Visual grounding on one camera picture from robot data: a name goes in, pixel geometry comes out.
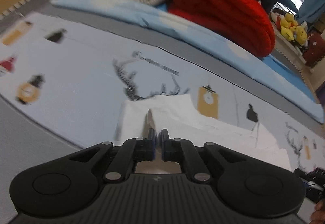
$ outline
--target red blanket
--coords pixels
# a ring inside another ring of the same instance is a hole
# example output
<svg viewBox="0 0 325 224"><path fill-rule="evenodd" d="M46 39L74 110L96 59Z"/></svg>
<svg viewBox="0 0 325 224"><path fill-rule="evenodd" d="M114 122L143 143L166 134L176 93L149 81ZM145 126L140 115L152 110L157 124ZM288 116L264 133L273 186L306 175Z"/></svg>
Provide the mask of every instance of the red blanket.
<svg viewBox="0 0 325 224"><path fill-rule="evenodd" d="M173 0L168 11L223 35L257 57L274 48L273 27L256 0Z"/></svg>

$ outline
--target teal curtain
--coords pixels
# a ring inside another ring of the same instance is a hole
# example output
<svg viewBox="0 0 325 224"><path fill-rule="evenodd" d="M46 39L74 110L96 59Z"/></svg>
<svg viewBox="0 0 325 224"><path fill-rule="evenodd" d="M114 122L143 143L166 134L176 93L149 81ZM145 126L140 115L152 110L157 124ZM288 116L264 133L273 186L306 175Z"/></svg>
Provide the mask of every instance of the teal curtain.
<svg viewBox="0 0 325 224"><path fill-rule="evenodd" d="M305 0L301 5L296 20L299 23L307 21L314 23L325 12L325 0Z"/></svg>

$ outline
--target round circular pad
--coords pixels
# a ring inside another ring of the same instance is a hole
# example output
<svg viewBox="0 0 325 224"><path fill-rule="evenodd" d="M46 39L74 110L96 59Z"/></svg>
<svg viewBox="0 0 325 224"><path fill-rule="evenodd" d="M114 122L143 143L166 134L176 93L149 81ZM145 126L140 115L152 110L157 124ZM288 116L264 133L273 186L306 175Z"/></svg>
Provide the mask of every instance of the round circular pad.
<svg viewBox="0 0 325 224"><path fill-rule="evenodd" d="M56 195L64 192L70 186L70 179L62 174L46 174L35 179L34 189L43 195Z"/></svg>
<svg viewBox="0 0 325 224"><path fill-rule="evenodd" d="M253 175L246 179L245 185L249 191L256 195L271 196L279 193L283 187L282 182L270 175Z"/></svg>
<svg viewBox="0 0 325 224"><path fill-rule="evenodd" d="M217 191L235 211L262 218L296 213L305 196L302 181L292 172L257 161L229 163Z"/></svg>
<svg viewBox="0 0 325 224"><path fill-rule="evenodd" d="M19 211L38 217L72 214L89 204L97 191L98 180L86 163L68 159L21 172L9 189Z"/></svg>

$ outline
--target black bird print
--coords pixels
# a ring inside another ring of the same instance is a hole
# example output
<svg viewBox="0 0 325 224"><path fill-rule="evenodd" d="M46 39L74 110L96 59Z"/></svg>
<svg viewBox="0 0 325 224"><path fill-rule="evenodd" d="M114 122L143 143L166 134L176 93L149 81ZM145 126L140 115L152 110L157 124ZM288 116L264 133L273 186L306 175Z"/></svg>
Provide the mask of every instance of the black bird print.
<svg viewBox="0 0 325 224"><path fill-rule="evenodd" d="M64 33L67 31L65 29L60 29L59 31L52 32L48 37L45 37L47 40L54 43L61 43Z"/></svg>
<svg viewBox="0 0 325 224"><path fill-rule="evenodd" d="M247 119L257 123L258 117L257 113L254 111L253 106L251 104L248 105L249 109L247 110L246 117Z"/></svg>
<svg viewBox="0 0 325 224"><path fill-rule="evenodd" d="M260 122L258 121L257 113L254 111L253 106L251 104L248 105L248 110L246 112L246 118L250 121L253 121L255 124L251 130L251 134L253 133L256 125L257 125L257 131L256 131L256 140L255 140L255 148L257 147L257 141L258 141L258 130L260 127Z"/></svg>

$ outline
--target white paper towel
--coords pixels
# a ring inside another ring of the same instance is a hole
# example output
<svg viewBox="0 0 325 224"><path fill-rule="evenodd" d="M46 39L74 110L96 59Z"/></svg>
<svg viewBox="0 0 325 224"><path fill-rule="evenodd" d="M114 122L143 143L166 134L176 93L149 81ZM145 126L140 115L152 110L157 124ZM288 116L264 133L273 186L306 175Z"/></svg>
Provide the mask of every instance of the white paper towel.
<svg viewBox="0 0 325 224"><path fill-rule="evenodd" d="M291 170L285 149L280 149L274 136L260 124L258 138L253 131L238 128L201 115L190 95L156 96L142 101L125 101L120 120L119 142L147 137L150 127L157 133L167 129L171 139L182 138L203 146L215 142L242 154Z"/></svg>

